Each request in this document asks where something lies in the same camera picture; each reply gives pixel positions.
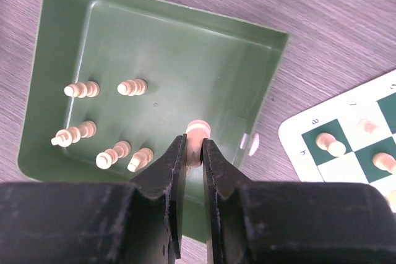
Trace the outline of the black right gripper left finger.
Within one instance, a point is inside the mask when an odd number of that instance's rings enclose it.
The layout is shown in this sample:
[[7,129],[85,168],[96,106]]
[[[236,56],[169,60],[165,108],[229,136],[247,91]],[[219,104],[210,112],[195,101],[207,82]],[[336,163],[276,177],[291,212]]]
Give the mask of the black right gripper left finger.
[[2,263],[174,263],[185,135],[128,182],[1,184]]

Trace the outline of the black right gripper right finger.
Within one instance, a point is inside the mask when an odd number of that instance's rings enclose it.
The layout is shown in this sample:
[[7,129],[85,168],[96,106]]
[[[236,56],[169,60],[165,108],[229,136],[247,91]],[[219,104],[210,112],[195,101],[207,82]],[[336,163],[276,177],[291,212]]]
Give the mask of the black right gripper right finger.
[[252,181],[205,139],[209,263],[394,263],[395,215],[374,187]]

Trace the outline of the cream chess piece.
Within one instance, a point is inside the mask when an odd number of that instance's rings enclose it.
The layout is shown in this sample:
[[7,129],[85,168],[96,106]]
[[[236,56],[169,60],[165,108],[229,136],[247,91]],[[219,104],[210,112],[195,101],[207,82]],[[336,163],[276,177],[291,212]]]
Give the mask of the cream chess piece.
[[190,122],[186,129],[187,135],[187,165],[190,168],[198,168],[201,164],[200,153],[205,138],[211,135],[210,125],[203,120],[197,119]]
[[392,155],[383,152],[377,153],[374,155],[372,162],[377,168],[395,174],[396,160]]
[[319,134],[315,140],[316,145],[327,151],[334,157],[340,157],[346,153],[346,146],[338,141],[332,134],[324,132]]

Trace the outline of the green white chess board mat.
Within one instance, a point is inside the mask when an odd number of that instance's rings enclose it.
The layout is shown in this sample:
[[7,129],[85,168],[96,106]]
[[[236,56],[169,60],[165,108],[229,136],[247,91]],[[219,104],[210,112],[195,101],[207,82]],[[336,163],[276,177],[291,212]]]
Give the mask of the green white chess board mat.
[[[324,132],[346,146],[344,155],[316,145]],[[372,162],[381,152],[395,158],[395,71],[290,117],[278,136],[301,181],[370,184],[395,208],[395,174]]]

